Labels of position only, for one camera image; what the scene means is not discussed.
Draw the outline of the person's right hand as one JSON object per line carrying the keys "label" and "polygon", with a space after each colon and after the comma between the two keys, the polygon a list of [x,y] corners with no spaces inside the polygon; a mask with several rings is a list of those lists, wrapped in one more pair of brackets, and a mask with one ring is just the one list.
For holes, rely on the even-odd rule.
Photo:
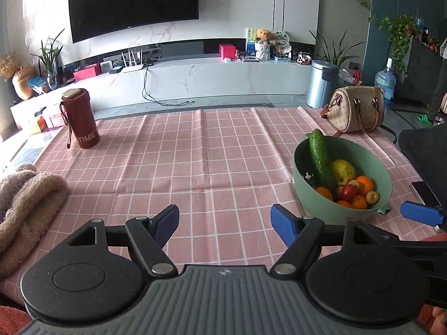
{"label": "person's right hand", "polygon": [[428,295],[416,322],[431,334],[446,334],[446,233],[424,240],[435,244],[436,257],[428,274]]}

